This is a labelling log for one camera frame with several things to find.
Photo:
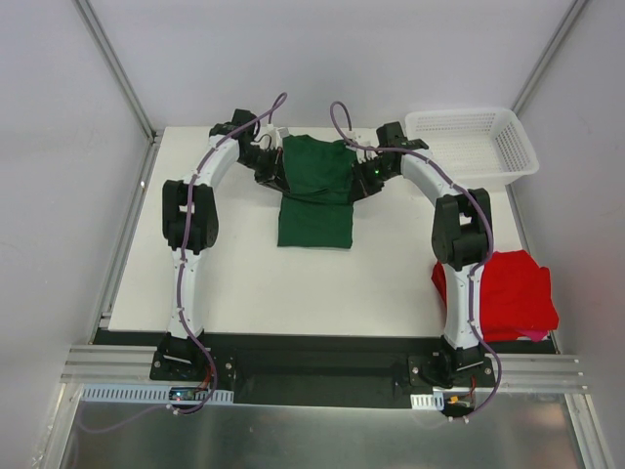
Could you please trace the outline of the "green t shirt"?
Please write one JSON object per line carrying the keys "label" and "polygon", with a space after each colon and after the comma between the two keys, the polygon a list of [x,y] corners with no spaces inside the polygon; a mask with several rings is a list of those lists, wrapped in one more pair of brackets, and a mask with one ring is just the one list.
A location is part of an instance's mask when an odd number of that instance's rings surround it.
{"label": "green t shirt", "polygon": [[283,160],[289,190],[280,203],[277,245],[351,248],[355,152],[343,141],[296,135],[283,140]]}

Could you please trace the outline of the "white plastic basket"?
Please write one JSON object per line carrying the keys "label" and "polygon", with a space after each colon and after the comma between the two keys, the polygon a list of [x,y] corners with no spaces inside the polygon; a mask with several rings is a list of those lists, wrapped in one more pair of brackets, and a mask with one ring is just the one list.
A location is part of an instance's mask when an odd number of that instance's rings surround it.
{"label": "white plastic basket", "polygon": [[405,116],[409,139],[421,139],[436,163],[467,189],[502,197],[514,181],[535,174],[539,161],[520,120],[502,107],[415,111]]}

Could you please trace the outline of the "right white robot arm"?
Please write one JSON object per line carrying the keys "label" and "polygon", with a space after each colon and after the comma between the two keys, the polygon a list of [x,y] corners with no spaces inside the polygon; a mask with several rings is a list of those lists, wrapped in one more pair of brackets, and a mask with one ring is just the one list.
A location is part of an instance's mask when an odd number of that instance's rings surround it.
{"label": "right white robot arm", "polygon": [[489,193],[454,182],[427,144],[407,139],[400,123],[382,125],[376,136],[376,148],[356,146],[363,159],[352,165],[351,198],[367,198],[401,176],[433,205],[431,243],[444,272],[446,319],[440,348],[420,366],[419,376],[443,388],[462,385],[484,363],[479,307],[480,281],[494,244]]}

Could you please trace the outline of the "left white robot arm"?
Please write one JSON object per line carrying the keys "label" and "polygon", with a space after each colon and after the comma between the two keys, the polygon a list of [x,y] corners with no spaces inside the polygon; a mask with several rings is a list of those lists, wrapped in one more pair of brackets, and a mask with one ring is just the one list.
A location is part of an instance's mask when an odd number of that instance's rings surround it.
{"label": "left white robot arm", "polygon": [[162,233],[171,249],[174,299],[167,331],[157,347],[153,367],[174,371],[187,380],[212,370],[200,343],[207,307],[201,298],[200,272],[216,243],[219,218],[216,188],[233,164],[254,171],[255,182],[288,192],[281,147],[285,134],[270,127],[270,142],[256,142],[261,118],[236,109],[232,118],[210,129],[207,149],[196,167],[180,180],[167,180],[161,193]]}

